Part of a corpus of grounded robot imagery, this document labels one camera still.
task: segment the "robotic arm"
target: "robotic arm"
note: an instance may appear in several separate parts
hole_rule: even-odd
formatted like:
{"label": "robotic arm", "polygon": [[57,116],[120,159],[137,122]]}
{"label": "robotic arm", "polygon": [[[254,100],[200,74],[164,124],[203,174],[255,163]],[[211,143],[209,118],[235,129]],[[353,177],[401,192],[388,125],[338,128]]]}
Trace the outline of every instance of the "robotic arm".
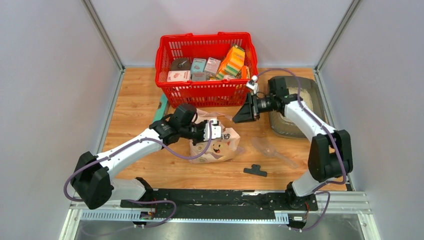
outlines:
{"label": "robotic arm", "polygon": [[[286,191],[290,194],[290,204],[293,207],[303,204],[304,197],[313,194],[325,182],[342,175],[336,153],[330,152],[330,148],[334,149],[334,146],[323,126],[336,142],[345,172],[350,173],[353,170],[349,133],[326,124],[309,110],[303,101],[301,107],[298,95],[289,94],[284,77],[276,76],[268,80],[269,93],[262,98],[256,95],[258,89],[256,81],[251,80],[247,83],[247,87],[254,92],[247,94],[244,105],[232,119],[235,123],[253,122],[260,118],[260,113],[277,111],[296,124],[311,142],[308,171],[287,186]],[[317,122],[306,111],[309,111]]]}
{"label": "robotic arm", "polygon": [[109,200],[140,199],[146,192],[147,183],[138,179],[116,179],[119,172],[137,160],[176,143],[180,138],[193,140],[194,145],[221,138],[222,130],[216,118],[194,123],[192,119],[196,114],[194,106],[181,104],[173,114],[153,122],[140,135],[120,146],[97,156],[90,152],[82,154],[75,173],[95,161],[98,163],[77,173],[70,184],[89,209],[96,209]]}

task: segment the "clear plastic spoon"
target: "clear plastic spoon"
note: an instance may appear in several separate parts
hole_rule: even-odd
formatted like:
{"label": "clear plastic spoon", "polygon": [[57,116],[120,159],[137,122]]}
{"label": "clear plastic spoon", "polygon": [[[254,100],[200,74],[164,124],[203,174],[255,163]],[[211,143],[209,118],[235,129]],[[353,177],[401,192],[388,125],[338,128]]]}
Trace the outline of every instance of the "clear plastic spoon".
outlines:
{"label": "clear plastic spoon", "polygon": [[253,137],[251,139],[252,146],[261,152],[263,155],[270,158],[277,158],[285,161],[290,165],[292,169],[296,169],[299,167],[294,161],[290,160],[290,158],[284,156],[283,154],[277,152],[276,148],[267,141],[264,137]]}

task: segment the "red plastic shopping basket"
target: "red plastic shopping basket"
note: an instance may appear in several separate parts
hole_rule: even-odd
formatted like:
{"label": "red plastic shopping basket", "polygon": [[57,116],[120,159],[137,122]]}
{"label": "red plastic shopping basket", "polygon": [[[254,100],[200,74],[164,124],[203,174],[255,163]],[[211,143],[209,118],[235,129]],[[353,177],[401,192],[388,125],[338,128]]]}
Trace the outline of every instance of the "red plastic shopping basket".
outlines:
{"label": "red plastic shopping basket", "polygon": [[255,47],[247,32],[218,32],[212,35],[165,35],[160,38],[156,54],[155,82],[168,98],[170,105],[189,103],[195,107],[238,106],[244,103],[249,90],[248,79],[220,81],[179,81],[167,82],[168,72],[173,60],[178,58],[223,60],[232,44],[237,44],[246,52],[244,64],[249,67],[250,75],[257,75],[258,60]]}

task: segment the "wooden tabletop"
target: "wooden tabletop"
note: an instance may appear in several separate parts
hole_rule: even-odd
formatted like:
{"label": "wooden tabletop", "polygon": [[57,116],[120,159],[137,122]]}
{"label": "wooden tabletop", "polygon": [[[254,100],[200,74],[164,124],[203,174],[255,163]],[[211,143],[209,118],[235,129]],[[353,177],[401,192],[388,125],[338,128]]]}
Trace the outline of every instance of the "wooden tabletop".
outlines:
{"label": "wooden tabletop", "polygon": [[[299,77],[314,79],[311,68],[291,68]],[[266,90],[266,82],[285,72],[271,71],[259,78],[259,89]],[[103,151],[108,151],[143,132],[152,123],[158,109],[162,90],[155,85],[154,68],[127,68],[116,106],[107,132]],[[233,116],[240,107],[205,107],[207,112]],[[234,189],[234,190],[285,190],[289,182],[307,171],[310,143],[307,139],[279,137],[272,131],[268,114],[261,114],[256,122],[235,124],[225,117],[218,118],[225,127],[234,128],[240,135],[239,146],[245,153],[231,161],[192,164],[165,149],[150,154],[123,170],[122,179],[144,178],[153,188],[169,189]],[[290,168],[282,160],[262,155],[251,144],[253,137],[266,138],[280,153],[295,161],[299,167]],[[189,155],[189,141],[180,139],[170,145],[177,153]],[[267,177],[243,172],[252,164],[259,164]],[[330,184],[323,190],[345,191],[344,185]]]}

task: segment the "white wall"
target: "white wall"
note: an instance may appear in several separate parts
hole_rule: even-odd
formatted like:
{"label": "white wall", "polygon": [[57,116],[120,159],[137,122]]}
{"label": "white wall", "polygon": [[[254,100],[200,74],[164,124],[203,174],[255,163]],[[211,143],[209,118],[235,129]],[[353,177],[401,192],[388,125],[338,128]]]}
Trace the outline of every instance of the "white wall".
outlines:
{"label": "white wall", "polygon": [[250,32],[260,66],[315,66],[351,0],[92,0],[126,66],[154,66],[160,37]]}
{"label": "white wall", "polygon": [[322,71],[381,238],[422,239],[424,2],[364,0]]}
{"label": "white wall", "polygon": [[58,239],[119,72],[79,0],[0,0],[0,239]]}

